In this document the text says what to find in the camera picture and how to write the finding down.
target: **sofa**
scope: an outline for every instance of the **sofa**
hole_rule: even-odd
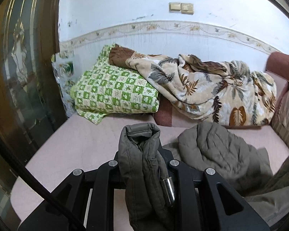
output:
[[[278,109],[289,90],[289,56],[272,53],[267,60],[265,72],[276,82]],[[176,142],[179,134],[197,123],[178,113],[163,97],[158,112],[153,115],[112,114],[106,116],[99,125],[94,125],[74,114],[45,142],[26,167],[51,192],[74,169],[89,171],[112,160],[118,150],[122,128],[141,122],[158,125],[162,145]],[[265,147],[273,173],[278,171],[289,156],[288,146],[271,125],[229,131],[256,148]],[[174,157],[179,157],[177,151],[173,153]],[[12,189],[11,203],[19,218],[25,220],[41,202],[42,198],[18,178]],[[132,230],[128,222],[124,191],[115,190],[114,206],[114,230]]]

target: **floral blanket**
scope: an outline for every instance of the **floral blanket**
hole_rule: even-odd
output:
[[[109,58],[111,64],[119,60],[124,66],[119,48],[114,47]],[[260,126],[269,124],[273,117],[273,78],[264,72],[251,72],[242,61],[202,62],[194,55],[180,54],[173,59],[134,51],[124,64],[137,70],[191,119],[225,126]]]

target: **wall switch plate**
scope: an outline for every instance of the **wall switch plate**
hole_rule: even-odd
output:
[[[181,13],[193,15],[194,5],[192,3],[181,3]]]
[[[179,2],[170,2],[169,3],[169,11],[180,11],[181,3]]]

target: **gray jacket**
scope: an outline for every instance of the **gray jacket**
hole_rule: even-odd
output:
[[[118,163],[126,184],[125,201],[135,231],[173,230],[160,180],[168,177],[158,152],[160,130],[153,123],[127,125],[119,141]]]

